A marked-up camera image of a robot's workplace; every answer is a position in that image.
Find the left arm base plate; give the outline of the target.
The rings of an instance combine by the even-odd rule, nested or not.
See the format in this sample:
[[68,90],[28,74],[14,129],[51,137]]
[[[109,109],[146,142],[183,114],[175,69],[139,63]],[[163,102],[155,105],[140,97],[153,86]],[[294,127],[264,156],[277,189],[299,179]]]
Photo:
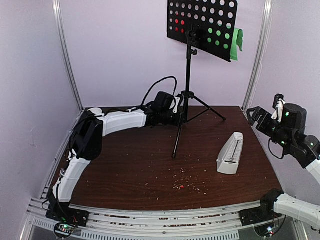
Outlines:
[[88,211],[73,208],[68,208],[65,212],[61,209],[49,209],[45,214],[48,219],[77,227],[86,227],[89,215]]

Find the green cloth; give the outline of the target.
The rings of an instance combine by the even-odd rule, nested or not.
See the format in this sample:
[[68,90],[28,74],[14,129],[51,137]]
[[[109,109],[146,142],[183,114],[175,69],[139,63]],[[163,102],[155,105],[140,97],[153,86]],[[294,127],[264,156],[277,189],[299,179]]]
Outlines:
[[230,59],[232,61],[238,61],[238,50],[240,52],[243,51],[243,37],[243,30],[235,27],[233,31],[232,44],[230,49]]

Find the black music stand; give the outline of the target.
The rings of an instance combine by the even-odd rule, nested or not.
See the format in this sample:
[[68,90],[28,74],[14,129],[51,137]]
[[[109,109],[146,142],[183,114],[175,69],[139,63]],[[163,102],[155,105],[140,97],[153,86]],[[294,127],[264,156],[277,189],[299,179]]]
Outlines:
[[167,37],[186,44],[185,89],[178,95],[182,110],[178,119],[178,130],[172,157],[178,153],[179,141],[184,124],[191,121],[189,101],[196,100],[206,109],[222,116],[191,91],[192,57],[201,50],[226,62],[231,62],[231,49],[237,17],[236,0],[169,0],[167,1]]

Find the white metronome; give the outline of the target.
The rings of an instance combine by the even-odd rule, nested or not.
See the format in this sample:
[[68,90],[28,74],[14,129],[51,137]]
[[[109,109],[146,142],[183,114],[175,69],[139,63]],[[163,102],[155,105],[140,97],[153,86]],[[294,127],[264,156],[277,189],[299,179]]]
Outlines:
[[224,175],[235,175],[240,165],[244,144],[242,132],[234,132],[220,150],[217,157],[217,172]]

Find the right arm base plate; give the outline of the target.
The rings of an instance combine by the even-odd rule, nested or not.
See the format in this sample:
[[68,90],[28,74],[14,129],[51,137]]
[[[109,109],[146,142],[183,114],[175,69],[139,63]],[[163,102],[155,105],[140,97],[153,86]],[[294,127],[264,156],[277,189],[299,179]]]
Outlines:
[[239,212],[240,221],[243,227],[271,221],[274,218],[279,218],[281,216],[282,214],[273,211],[262,211],[260,207],[244,209]]

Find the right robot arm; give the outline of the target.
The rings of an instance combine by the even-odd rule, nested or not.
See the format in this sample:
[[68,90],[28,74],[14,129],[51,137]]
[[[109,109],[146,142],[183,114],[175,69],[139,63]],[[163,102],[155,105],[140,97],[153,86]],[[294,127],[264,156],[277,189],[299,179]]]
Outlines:
[[[251,126],[269,137],[269,141],[279,144],[287,155],[295,158],[317,181],[320,179],[320,141],[314,135],[306,135],[307,110],[294,103],[278,102],[273,114],[262,107],[246,111]],[[286,215],[320,228],[320,207],[291,197],[278,189],[272,189],[260,200],[256,210],[259,220],[266,221],[273,214]]]

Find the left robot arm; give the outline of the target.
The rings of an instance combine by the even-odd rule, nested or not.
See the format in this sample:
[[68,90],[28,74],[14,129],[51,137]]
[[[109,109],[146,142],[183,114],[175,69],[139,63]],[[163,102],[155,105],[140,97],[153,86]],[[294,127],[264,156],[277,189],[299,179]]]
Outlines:
[[160,91],[155,100],[129,109],[104,112],[93,107],[84,112],[69,139],[67,166],[60,170],[56,184],[49,190],[48,210],[61,222],[72,218],[69,204],[73,191],[87,166],[102,152],[103,138],[133,128],[178,124],[182,96]]

